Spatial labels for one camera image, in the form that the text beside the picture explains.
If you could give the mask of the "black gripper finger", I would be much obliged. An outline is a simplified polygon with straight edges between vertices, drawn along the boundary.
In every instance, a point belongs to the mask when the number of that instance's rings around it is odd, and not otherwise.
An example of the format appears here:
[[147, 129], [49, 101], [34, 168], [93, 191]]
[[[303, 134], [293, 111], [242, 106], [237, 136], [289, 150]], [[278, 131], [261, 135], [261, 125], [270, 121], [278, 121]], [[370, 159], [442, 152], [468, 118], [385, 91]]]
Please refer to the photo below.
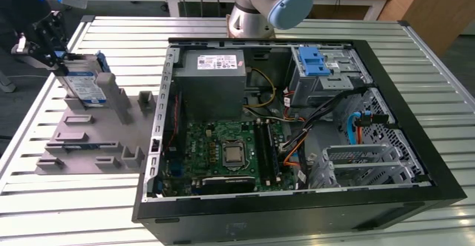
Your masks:
[[30, 40], [26, 34], [18, 35], [19, 41], [11, 49], [11, 54], [17, 59], [35, 67], [59, 68], [55, 49], [58, 46], [57, 38], [53, 35], [41, 33], [34, 36], [38, 41]]
[[57, 76], [66, 76], [69, 68], [65, 60], [69, 59], [70, 38], [63, 12], [53, 11], [39, 22], [37, 31], [41, 41], [42, 61], [53, 69]]

